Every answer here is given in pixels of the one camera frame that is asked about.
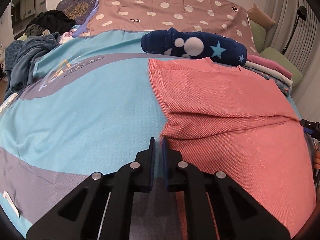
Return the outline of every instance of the star pattern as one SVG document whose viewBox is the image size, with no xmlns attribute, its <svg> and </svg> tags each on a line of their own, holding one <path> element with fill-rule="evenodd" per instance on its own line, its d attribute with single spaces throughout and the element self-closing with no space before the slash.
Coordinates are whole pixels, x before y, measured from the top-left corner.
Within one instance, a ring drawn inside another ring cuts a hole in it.
<svg viewBox="0 0 320 240">
<path fill-rule="evenodd" d="M 219 59 L 221 59 L 221 53 L 224 52 L 227 49 L 224 49 L 220 46 L 220 42 L 218 41 L 217 46 L 210 46 L 211 49 L 213 50 L 213 54 L 211 57 L 218 57 Z"/>
<path fill-rule="evenodd" d="M 244 61 L 244 57 L 243 57 L 243 54 L 242 54 L 242 56 L 239 56 L 239 61 L 242 63 L 242 61 Z"/>
</svg>

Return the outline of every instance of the beige cushion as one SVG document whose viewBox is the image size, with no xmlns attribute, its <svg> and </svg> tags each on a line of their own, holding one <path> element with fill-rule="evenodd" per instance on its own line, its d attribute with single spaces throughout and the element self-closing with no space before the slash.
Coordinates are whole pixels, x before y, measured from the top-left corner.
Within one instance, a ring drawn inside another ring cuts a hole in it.
<svg viewBox="0 0 320 240">
<path fill-rule="evenodd" d="M 250 22 L 254 45 L 256 46 L 258 53 L 260 53 L 263 51 L 263 44 L 266 39 L 266 30 L 264 27 L 255 23 L 252 20 L 249 20 L 249 22 Z"/>
<path fill-rule="evenodd" d="M 266 15 L 261 9 L 254 3 L 252 7 L 247 11 L 250 20 L 261 25 L 267 31 L 276 22 Z"/>
<path fill-rule="evenodd" d="M 298 85 L 302 78 L 303 75 L 301 72 L 284 56 L 282 55 L 279 51 L 277 51 L 274 48 L 266 48 L 263 52 L 260 53 L 261 57 L 271 59 L 277 63 L 279 63 L 282 67 L 284 67 L 286 70 L 292 73 L 292 81 L 293 85 L 292 87 Z"/>
</svg>

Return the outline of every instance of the metal bolt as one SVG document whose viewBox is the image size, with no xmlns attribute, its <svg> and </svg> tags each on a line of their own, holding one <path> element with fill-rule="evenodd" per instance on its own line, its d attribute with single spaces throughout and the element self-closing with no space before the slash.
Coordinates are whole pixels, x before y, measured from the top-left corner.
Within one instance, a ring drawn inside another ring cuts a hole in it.
<svg viewBox="0 0 320 240">
<path fill-rule="evenodd" d="M 95 172 L 94 174 L 91 175 L 91 178 L 93 178 L 94 180 L 98 180 L 101 179 L 102 174 L 100 172 Z"/>
<path fill-rule="evenodd" d="M 188 167 L 188 163 L 187 162 L 184 162 L 184 161 L 181 161 L 181 162 L 179 162 L 178 163 L 178 166 L 180 167 L 180 168 L 186 168 L 186 167 Z"/>
<path fill-rule="evenodd" d="M 137 168 L 140 167 L 140 163 L 138 163 L 138 162 L 130 163 L 130 167 L 131 167 L 132 169 L 137 169 Z"/>
<path fill-rule="evenodd" d="M 217 178 L 224 179 L 227 175 L 223 171 L 218 171 L 216 173 Z"/>
</svg>

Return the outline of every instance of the pink folded cloth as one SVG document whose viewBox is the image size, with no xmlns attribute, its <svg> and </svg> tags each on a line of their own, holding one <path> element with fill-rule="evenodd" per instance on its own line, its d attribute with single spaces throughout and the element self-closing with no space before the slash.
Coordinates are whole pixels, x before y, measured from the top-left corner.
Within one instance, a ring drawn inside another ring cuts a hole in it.
<svg viewBox="0 0 320 240">
<path fill-rule="evenodd" d="M 279 63 L 274 62 L 271 59 L 267 59 L 264 57 L 260 56 L 255 56 L 255 55 L 247 55 L 247 60 L 251 61 L 253 63 L 265 66 L 267 68 L 273 69 L 284 75 L 285 77 L 291 79 L 292 78 L 292 73 L 287 71 L 284 67 L 282 67 Z"/>
</svg>

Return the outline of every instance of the black lamp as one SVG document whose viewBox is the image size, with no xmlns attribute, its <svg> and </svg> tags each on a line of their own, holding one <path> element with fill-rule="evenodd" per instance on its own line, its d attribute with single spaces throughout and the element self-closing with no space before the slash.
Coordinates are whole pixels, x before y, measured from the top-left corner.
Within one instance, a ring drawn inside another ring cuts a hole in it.
<svg viewBox="0 0 320 240">
<path fill-rule="evenodd" d="M 285 48 L 282 50 L 282 52 L 281 52 L 282 55 L 285 54 L 285 52 L 287 51 L 287 48 L 289 47 L 290 41 L 292 40 L 294 32 L 295 32 L 295 30 L 297 28 L 299 18 L 301 18 L 303 21 L 307 20 L 307 9 L 303 5 L 301 5 L 299 7 L 299 9 L 297 10 L 297 14 L 298 14 L 297 20 L 296 20 L 296 23 L 294 24 L 294 27 L 293 27 L 293 30 L 292 30 L 292 33 L 291 33 L 291 37 L 290 37 L 287 45 L 285 46 Z"/>
</svg>

